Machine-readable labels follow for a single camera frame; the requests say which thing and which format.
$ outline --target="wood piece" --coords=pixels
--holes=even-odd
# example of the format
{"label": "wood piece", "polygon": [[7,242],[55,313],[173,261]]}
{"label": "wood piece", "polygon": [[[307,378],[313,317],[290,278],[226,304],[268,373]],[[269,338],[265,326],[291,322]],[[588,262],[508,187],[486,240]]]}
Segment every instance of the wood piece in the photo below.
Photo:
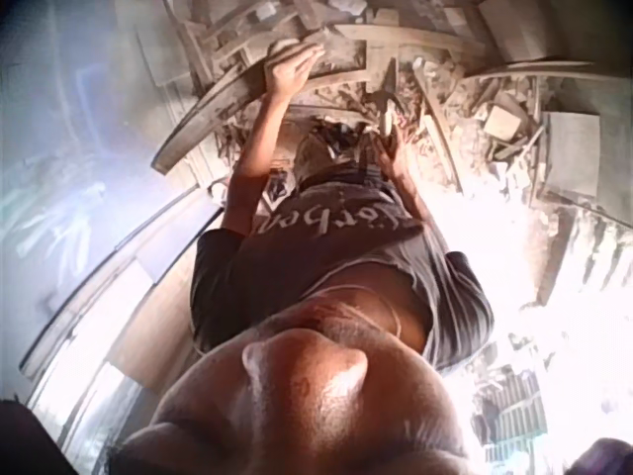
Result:
{"label": "wood piece", "polygon": [[433,120],[435,121],[435,125],[439,131],[438,137],[442,142],[442,148],[447,151],[446,160],[448,161],[448,166],[444,164],[444,169],[450,169],[449,179],[455,182],[457,186],[457,191],[460,193],[464,193],[464,187],[462,184],[462,179],[458,172],[457,167],[462,166],[461,162],[461,154],[459,152],[459,148],[451,141],[451,129],[448,125],[448,121],[446,120],[446,116],[444,115],[444,110],[442,109],[441,104],[439,103],[439,99],[435,95],[435,93],[426,85],[426,81],[424,79],[422,68],[415,69],[413,71],[413,75],[417,81],[419,88],[424,94],[426,98],[426,102],[430,107],[431,114],[433,116]]}
{"label": "wood piece", "polygon": [[372,121],[363,116],[360,112],[350,111],[347,109],[339,109],[334,107],[316,107],[316,106],[302,106],[302,105],[290,105],[286,112],[285,119],[301,119],[306,117],[318,117],[324,119],[325,117],[331,117],[332,119],[348,124],[356,125],[359,123],[371,124]]}
{"label": "wood piece", "polygon": [[499,91],[495,97],[495,104],[521,120],[521,125],[518,128],[520,134],[528,132],[532,120],[513,96],[505,91]]}
{"label": "wood piece", "polygon": [[482,92],[482,95],[479,97],[477,102],[473,105],[473,108],[471,109],[471,115],[476,114],[484,104],[492,101],[495,96],[497,96],[500,87],[501,81],[496,78],[492,79],[486,86],[486,89],[484,89],[484,92]]}
{"label": "wood piece", "polygon": [[510,114],[506,109],[493,106],[484,126],[484,132],[496,139],[509,142],[514,138],[520,126],[521,120],[518,117]]}
{"label": "wood piece", "polygon": [[513,143],[511,146],[507,146],[502,151],[498,151],[495,153],[496,161],[504,161],[513,156],[515,153],[519,153],[525,147],[527,143],[527,137],[524,137],[517,142]]}
{"label": "wood piece", "polygon": [[444,14],[448,20],[448,24],[451,26],[455,35],[474,39],[473,31],[468,26],[466,15],[463,8],[446,7],[444,8]]}
{"label": "wood piece", "polygon": [[[210,100],[196,105],[195,113],[188,115],[187,121],[178,124],[154,157],[151,166],[160,173],[168,173],[216,127],[259,99],[266,92],[263,61],[262,59],[246,69]],[[366,81],[368,77],[365,69],[329,74],[310,79],[304,91],[346,82]]]}
{"label": "wood piece", "polygon": [[301,23],[304,24],[307,30],[318,30],[321,27],[320,19],[317,12],[313,7],[312,0],[293,0],[297,11],[299,12],[299,18]]}
{"label": "wood piece", "polygon": [[198,45],[197,40],[195,39],[191,31],[189,31],[187,26],[178,21],[171,9],[169,0],[163,0],[163,5],[165,7],[165,11],[167,12],[167,16],[169,17],[169,20],[176,29],[178,38],[180,38],[180,41],[182,42],[182,46],[185,49],[185,54],[187,54],[187,59],[189,60],[189,63],[198,76],[200,86],[204,91],[206,91],[207,89],[209,89],[209,87],[211,87],[211,84],[213,83],[213,76],[211,74],[211,71],[209,70],[207,62],[205,61],[202,51],[200,50],[200,46]]}
{"label": "wood piece", "polygon": [[333,87],[348,82],[366,82],[371,77],[367,69],[358,69],[349,72],[334,72],[324,76],[317,76],[308,80],[302,92],[312,91],[320,87]]}
{"label": "wood piece", "polygon": [[213,62],[220,62],[235,54],[239,49],[246,47],[250,42],[258,39],[265,33],[289,22],[297,16],[297,9],[285,7],[280,9],[271,18],[254,25],[248,32],[237,35],[233,40],[226,43],[212,55]]}
{"label": "wood piece", "polygon": [[381,25],[335,25],[334,27],[346,38],[354,41],[380,40],[387,45],[441,48],[476,56],[486,54],[486,47],[483,44],[445,33]]}
{"label": "wood piece", "polygon": [[490,79],[510,76],[568,77],[570,79],[586,79],[592,81],[622,82],[630,80],[626,73],[605,72],[593,65],[587,66],[552,66],[546,61],[537,65],[521,67],[497,67],[484,72],[467,76],[467,79]]}
{"label": "wood piece", "polygon": [[[397,27],[400,24],[400,14],[398,10],[381,8],[376,12],[373,24]],[[371,78],[365,85],[365,90],[371,93],[383,86],[385,74],[392,58],[396,59],[396,71],[399,70],[398,45],[385,45],[380,41],[368,41],[365,57],[367,70],[371,74]]]}
{"label": "wood piece", "polygon": [[547,113],[551,171],[547,186],[595,198],[600,166],[600,116]]}
{"label": "wood piece", "polygon": [[270,0],[257,0],[253,3],[240,5],[217,21],[205,35],[200,37],[200,42],[203,45],[208,45],[212,43],[220,33],[234,30],[242,18],[250,15],[268,1]]}
{"label": "wood piece", "polygon": [[563,54],[550,16],[538,0],[485,0],[479,9],[506,62]]}

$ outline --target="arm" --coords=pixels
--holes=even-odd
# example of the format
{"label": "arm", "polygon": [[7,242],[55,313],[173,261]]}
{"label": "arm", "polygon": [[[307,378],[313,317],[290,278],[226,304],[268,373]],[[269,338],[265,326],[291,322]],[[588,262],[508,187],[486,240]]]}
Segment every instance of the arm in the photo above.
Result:
{"label": "arm", "polygon": [[267,92],[252,133],[228,185],[222,228],[248,236],[270,175],[281,122],[292,97],[306,84],[322,47],[298,44],[283,49],[266,63]]}
{"label": "arm", "polygon": [[422,221],[432,228],[442,251],[444,253],[448,252],[449,248],[446,243],[446,239],[437,227],[437,224],[433,219],[433,215],[426,206],[426,203],[422,199],[415,182],[411,178],[407,160],[409,149],[406,141],[403,139],[401,130],[396,125],[393,127],[390,142],[390,151],[387,152],[385,146],[383,145],[383,141],[378,137],[374,137],[374,145],[378,149],[378,161],[381,169],[396,187],[398,195],[401,200],[403,200],[405,209],[414,218]]}

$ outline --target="hand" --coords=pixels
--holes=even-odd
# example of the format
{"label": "hand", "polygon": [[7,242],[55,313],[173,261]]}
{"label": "hand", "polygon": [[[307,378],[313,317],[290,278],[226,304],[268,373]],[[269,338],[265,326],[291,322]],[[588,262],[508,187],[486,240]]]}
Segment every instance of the hand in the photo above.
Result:
{"label": "hand", "polygon": [[397,124],[393,124],[389,137],[382,139],[374,134],[372,141],[378,154],[378,164],[390,180],[395,181],[407,173],[410,147]]}
{"label": "hand", "polygon": [[325,54],[321,45],[299,43],[273,54],[266,61],[266,86],[274,99],[290,102],[306,85],[310,71]]}

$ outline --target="dark t-shirt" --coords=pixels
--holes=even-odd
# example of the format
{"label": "dark t-shirt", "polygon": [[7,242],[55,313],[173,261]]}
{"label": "dark t-shirt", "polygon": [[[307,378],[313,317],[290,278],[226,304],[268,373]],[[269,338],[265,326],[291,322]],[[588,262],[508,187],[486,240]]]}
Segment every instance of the dark t-shirt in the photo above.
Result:
{"label": "dark t-shirt", "polygon": [[332,274],[369,262],[410,277],[432,315],[422,356],[437,370],[486,343],[493,315],[466,256],[444,254],[433,230],[379,187],[332,181],[287,198],[249,237],[229,230],[200,237],[191,293],[196,343],[208,351]]}

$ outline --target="debris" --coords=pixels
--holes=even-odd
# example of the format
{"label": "debris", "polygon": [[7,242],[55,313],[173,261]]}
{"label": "debris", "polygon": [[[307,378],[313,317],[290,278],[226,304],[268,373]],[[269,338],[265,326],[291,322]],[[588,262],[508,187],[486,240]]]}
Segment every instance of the debris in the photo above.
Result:
{"label": "debris", "polygon": [[485,122],[488,119],[489,115],[490,115],[490,104],[487,102],[480,106],[480,108],[477,110],[477,112],[473,116],[473,119],[479,122]]}
{"label": "debris", "polygon": [[273,4],[272,2],[264,3],[261,7],[255,10],[255,15],[257,16],[257,20],[259,20],[260,22],[263,22],[267,18],[272,17],[276,13],[277,13],[277,9],[275,8],[275,4]]}
{"label": "debris", "polygon": [[484,132],[501,141],[509,142],[516,134],[516,131],[518,131],[520,125],[521,120],[518,117],[513,116],[499,106],[493,106],[484,126]]}
{"label": "debris", "polygon": [[336,10],[351,13],[355,17],[359,16],[367,8],[365,0],[327,0],[327,3]]}
{"label": "debris", "polygon": [[564,52],[549,12],[539,0],[485,0],[479,9],[505,62],[531,61]]}
{"label": "debris", "polygon": [[519,141],[513,143],[512,145],[507,146],[502,151],[498,151],[497,153],[495,153],[495,160],[497,161],[508,160],[515,153],[519,153],[520,151],[522,151],[526,143],[527,143],[527,137],[524,137],[523,139],[520,139]]}

